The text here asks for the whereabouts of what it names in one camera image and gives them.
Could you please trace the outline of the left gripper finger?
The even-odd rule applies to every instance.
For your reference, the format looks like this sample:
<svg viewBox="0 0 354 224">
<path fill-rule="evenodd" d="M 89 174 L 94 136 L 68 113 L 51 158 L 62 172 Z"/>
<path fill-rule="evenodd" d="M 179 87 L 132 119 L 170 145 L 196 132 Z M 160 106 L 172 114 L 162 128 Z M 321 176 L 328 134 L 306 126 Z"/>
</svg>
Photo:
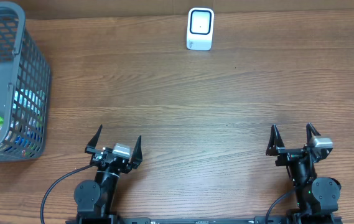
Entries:
<svg viewBox="0 0 354 224">
<path fill-rule="evenodd" d="M 91 140 L 86 145 L 86 150 L 95 149 L 95 147 L 98 143 L 98 140 L 100 138 L 102 128 L 103 128 L 103 125 L 101 124 L 100 127 L 98 128 L 96 134 L 91 138 Z"/>
<path fill-rule="evenodd" d="M 142 162 L 141 141 L 142 136 L 139 136 L 131 156 L 130 164 L 133 169 L 137 169 Z"/>
</svg>

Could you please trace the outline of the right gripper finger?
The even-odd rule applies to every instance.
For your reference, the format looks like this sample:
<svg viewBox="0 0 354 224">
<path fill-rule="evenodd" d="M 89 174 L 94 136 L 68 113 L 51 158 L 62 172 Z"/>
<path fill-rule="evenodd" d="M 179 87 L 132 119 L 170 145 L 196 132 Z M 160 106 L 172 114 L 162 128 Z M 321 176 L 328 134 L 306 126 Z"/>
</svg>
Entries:
<svg viewBox="0 0 354 224">
<path fill-rule="evenodd" d="M 271 133 L 266 149 L 266 155 L 278 155 L 280 151 L 285 150 L 285 145 L 280 136 L 279 130 L 275 124 L 271 126 Z"/>
<path fill-rule="evenodd" d="M 320 136 L 320 133 L 315 129 L 312 123 L 307 123 L 306 125 L 306 136 L 307 136 L 307 143 L 309 144 L 311 139 L 314 136 Z"/>
</svg>

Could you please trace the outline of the light teal snack packet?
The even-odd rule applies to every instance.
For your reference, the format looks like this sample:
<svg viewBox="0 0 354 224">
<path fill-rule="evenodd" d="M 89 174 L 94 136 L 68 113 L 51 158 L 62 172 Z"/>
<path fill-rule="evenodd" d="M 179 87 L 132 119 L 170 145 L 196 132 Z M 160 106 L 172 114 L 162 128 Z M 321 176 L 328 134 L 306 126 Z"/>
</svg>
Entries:
<svg viewBox="0 0 354 224">
<path fill-rule="evenodd" d="M 42 90 L 37 93 L 32 90 L 21 89 L 14 92 L 14 103 L 12 108 L 15 110 L 21 108 L 17 105 L 19 103 L 23 108 L 32 110 L 35 114 L 41 114 L 42 107 L 46 96 Z"/>
</svg>

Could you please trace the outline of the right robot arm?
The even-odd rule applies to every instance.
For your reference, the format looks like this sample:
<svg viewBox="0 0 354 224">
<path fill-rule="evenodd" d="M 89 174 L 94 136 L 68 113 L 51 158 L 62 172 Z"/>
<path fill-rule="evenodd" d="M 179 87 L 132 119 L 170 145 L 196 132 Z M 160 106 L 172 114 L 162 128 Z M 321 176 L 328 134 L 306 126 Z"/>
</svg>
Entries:
<svg viewBox="0 0 354 224">
<path fill-rule="evenodd" d="M 277 126 L 271 126 L 266 149 L 267 156 L 276 156 L 275 165 L 285 167 L 293 189 L 276 199 L 268 208 L 263 223 L 338 224 L 341 217 L 333 213 L 338 210 L 341 183 L 331 177 L 319 177 L 314 164 L 328 157 L 333 149 L 332 140 L 321 135 L 312 123 L 306 125 L 307 142 L 302 148 L 287 149 Z M 271 216 L 273 208 L 294 194 L 297 208 L 290 209 L 282 217 Z"/>
</svg>

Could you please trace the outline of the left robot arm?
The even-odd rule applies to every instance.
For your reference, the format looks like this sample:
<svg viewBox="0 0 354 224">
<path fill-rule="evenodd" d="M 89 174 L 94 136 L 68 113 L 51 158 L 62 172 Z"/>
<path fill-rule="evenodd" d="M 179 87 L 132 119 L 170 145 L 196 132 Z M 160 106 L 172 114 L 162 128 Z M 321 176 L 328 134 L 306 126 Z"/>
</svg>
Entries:
<svg viewBox="0 0 354 224">
<path fill-rule="evenodd" d="M 139 136 L 134 148 L 115 144 L 112 148 L 97 149 L 102 127 L 87 143 L 85 152 L 91 155 L 90 166 L 96 167 L 93 180 L 84 180 L 75 188 L 73 197 L 77 204 L 75 223 L 114 223 L 110 212 L 121 174 L 137 169 L 143 161 Z"/>
</svg>

